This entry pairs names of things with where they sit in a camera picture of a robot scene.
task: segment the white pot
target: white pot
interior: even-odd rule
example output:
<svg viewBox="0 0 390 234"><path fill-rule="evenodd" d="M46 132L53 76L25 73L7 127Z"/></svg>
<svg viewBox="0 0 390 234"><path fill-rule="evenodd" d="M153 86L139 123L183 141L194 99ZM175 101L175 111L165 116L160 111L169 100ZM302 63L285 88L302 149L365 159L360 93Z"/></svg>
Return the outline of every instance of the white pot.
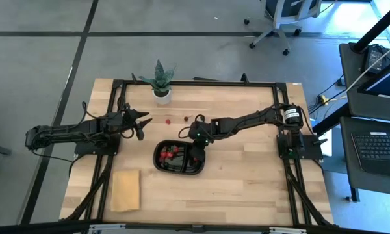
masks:
<svg viewBox="0 0 390 234"><path fill-rule="evenodd" d="M169 102L172 100L172 91L171 90L169 90L169 93L164 97L156 96L155 91L153 91L153 90L151 92L153 93L153 96L155 97L155 101L158 104L166 105L166 104L169 104Z"/></svg>

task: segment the white cable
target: white cable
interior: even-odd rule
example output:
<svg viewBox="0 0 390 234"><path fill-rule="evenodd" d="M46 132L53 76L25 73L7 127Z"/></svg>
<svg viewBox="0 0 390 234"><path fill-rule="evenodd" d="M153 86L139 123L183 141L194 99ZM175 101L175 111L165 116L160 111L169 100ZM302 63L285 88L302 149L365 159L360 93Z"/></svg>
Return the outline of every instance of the white cable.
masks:
<svg viewBox="0 0 390 234"><path fill-rule="evenodd" d="M378 61L382 60L384 57L386 57L390 53L390 50L386 52L383 56L381 56L379 59L377 59L376 62L371 64L369 68L367 68L346 90L345 92L347 93Z"/></svg>
<svg viewBox="0 0 390 234"><path fill-rule="evenodd" d="M319 14L322 13L322 12L324 12L325 10L329 9L330 7L332 7L332 5L333 5L334 3L336 3L336 2L338 2L338 0L335 0L333 3L331 3L331 5L329 5L327 8L325 8L323 11L319 12Z"/></svg>

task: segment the office chair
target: office chair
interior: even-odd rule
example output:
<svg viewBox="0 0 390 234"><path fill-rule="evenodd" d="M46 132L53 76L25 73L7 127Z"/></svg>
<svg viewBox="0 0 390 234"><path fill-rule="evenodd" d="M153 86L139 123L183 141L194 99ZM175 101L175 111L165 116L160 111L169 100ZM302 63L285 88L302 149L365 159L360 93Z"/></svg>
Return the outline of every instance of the office chair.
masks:
<svg viewBox="0 0 390 234"><path fill-rule="evenodd" d="M310 17L318 17L322 0L260 0L260 2L265 18L272 21L273 24L271 29L263 32L250 44L250 48L253 49L265 36L273 36L274 33L278 33L286 45L283 54L288 55L291 47L286 39L286 34L280 28L281 25L296 23ZM245 25L249 23L249 19L244 20ZM296 26L293 36L299 36L300 32L302 32L301 28Z"/></svg>

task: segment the black tray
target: black tray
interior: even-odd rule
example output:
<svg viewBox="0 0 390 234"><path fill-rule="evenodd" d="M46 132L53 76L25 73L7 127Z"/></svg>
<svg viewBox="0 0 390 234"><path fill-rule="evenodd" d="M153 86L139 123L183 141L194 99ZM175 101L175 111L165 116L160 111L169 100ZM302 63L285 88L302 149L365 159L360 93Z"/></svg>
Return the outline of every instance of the black tray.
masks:
<svg viewBox="0 0 390 234"><path fill-rule="evenodd" d="M172 168L165 166L164 163L160 162L161 151L165 146L177 146L183 147L183 160L180 166ZM189 152L192 149L192 143L183 142L178 140L164 140L159 142L153 153L153 164L155 167L162 171L173 174L183 174L183 175L196 175L200 173L203 169L205 162L194 160L194 157L190 156Z"/></svg>

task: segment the black desk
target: black desk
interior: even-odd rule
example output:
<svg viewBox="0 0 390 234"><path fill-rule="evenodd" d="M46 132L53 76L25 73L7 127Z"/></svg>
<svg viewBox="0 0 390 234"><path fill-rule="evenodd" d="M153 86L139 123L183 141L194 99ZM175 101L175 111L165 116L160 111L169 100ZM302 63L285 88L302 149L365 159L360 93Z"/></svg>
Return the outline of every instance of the black desk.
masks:
<svg viewBox="0 0 390 234"><path fill-rule="evenodd" d="M390 194L390 177L364 172L358 161L358 156L351 139L354 131L390 132L390 123L361 120L357 118L341 117L341 132L343 137L346 169L350 186L355 189L365 189Z"/></svg>
<svg viewBox="0 0 390 234"><path fill-rule="evenodd" d="M346 87L348 88L361 75L360 69L363 65L364 54L357 54L351 51L349 44L339 45L339 54L341 56ZM313 132L318 133L318 135L324 134L339 124L339 118L342 116L390 120L389 98L357 92L357 85L364 83L367 79L369 79L368 76L363 76L356 84L356 88L348 91L348 103L314 126Z"/></svg>

